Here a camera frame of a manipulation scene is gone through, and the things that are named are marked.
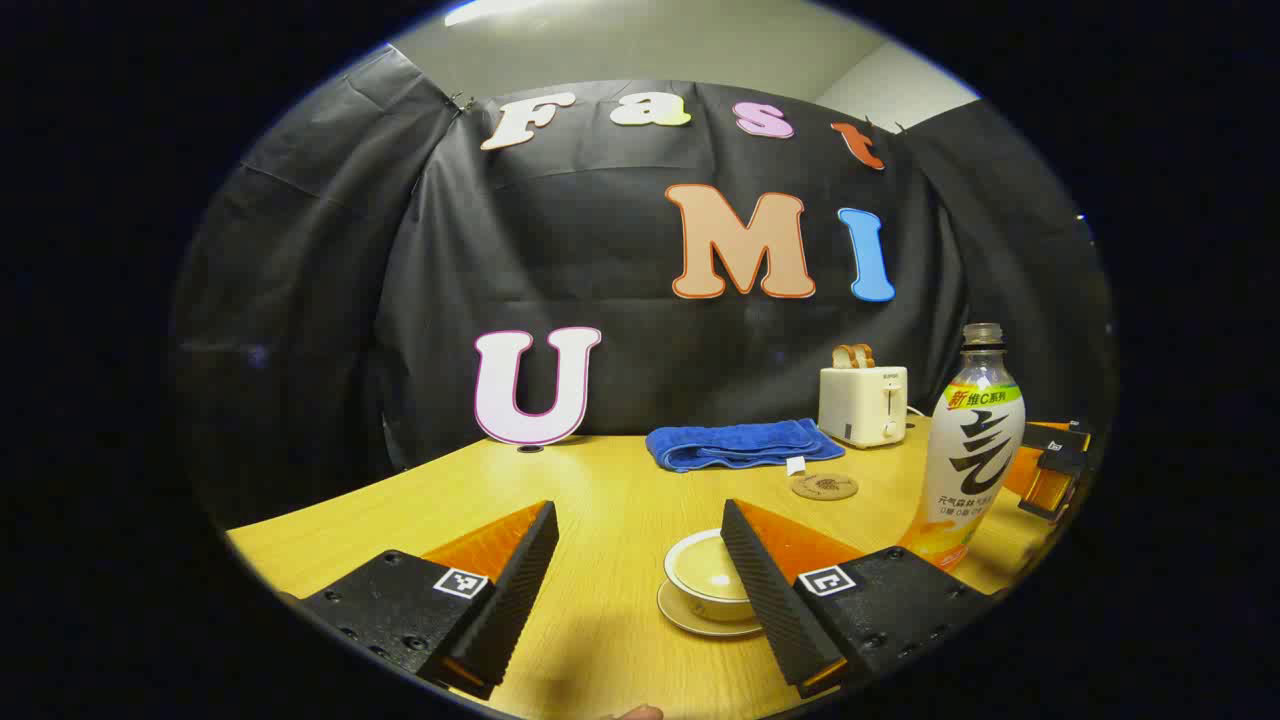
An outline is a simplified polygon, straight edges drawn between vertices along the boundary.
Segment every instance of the cork coaster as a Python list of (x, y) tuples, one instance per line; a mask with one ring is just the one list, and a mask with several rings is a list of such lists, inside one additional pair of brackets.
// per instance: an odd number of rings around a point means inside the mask
[(796, 478), (791, 491), (810, 500), (844, 500), (858, 493), (858, 483), (849, 475), (820, 473)]

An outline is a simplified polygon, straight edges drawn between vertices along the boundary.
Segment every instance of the bottle label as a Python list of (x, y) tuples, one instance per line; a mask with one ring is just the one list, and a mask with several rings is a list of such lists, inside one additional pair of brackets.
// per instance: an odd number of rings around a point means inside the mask
[(1023, 396), (1023, 391), (1015, 384), (979, 387), (974, 384), (950, 384), (942, 391), (946, 398), (947, 410), (963, 410), (965, 407), (991, 407), (1012, 402)]
[(1016, 384), (951, 384), (929, 430), (920, 511), (908, 546), (950, 570), (964, 557), (1023, 442), (1025, 409)]

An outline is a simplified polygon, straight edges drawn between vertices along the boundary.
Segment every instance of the plastic bottle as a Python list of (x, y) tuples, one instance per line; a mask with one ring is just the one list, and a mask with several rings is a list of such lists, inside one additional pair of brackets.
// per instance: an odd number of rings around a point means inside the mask
[(933, 409), (924, 488), (900, 544), (951, 571), (1005, 484), (1027, 411), (996, 323), (964, 328), (964, 366)]

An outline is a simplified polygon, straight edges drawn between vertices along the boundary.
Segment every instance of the blue letter i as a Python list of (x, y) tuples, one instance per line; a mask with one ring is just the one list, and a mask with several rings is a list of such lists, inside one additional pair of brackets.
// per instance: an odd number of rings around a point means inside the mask
[(854, 238), (854, 264), (858, 279), (849, 287), (854, 297), (868, 302), (888, 302), (893, 300), (893, 286), (888, 283), (884, 272), (884, 255), (879, 247), (879, 218), (863, 211), (845, 208), (836, 213), (841, 223), (849, 228)]

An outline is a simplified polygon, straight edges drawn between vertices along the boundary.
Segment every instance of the letter u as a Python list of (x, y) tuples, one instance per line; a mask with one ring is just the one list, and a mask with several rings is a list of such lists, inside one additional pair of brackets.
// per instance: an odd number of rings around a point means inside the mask
[(547, 413), (530, 415), (516, 406), (516, 382), (520, 357), (534, 337), (520, 331), (480, 336), (476, 423), (489, 437), (511, 445), (549, 445), (572, 434), (586, 416), (588, 363), (600, 340), (595, 328), (559, 328), (547, 337), (559, 352), (556, 402)]

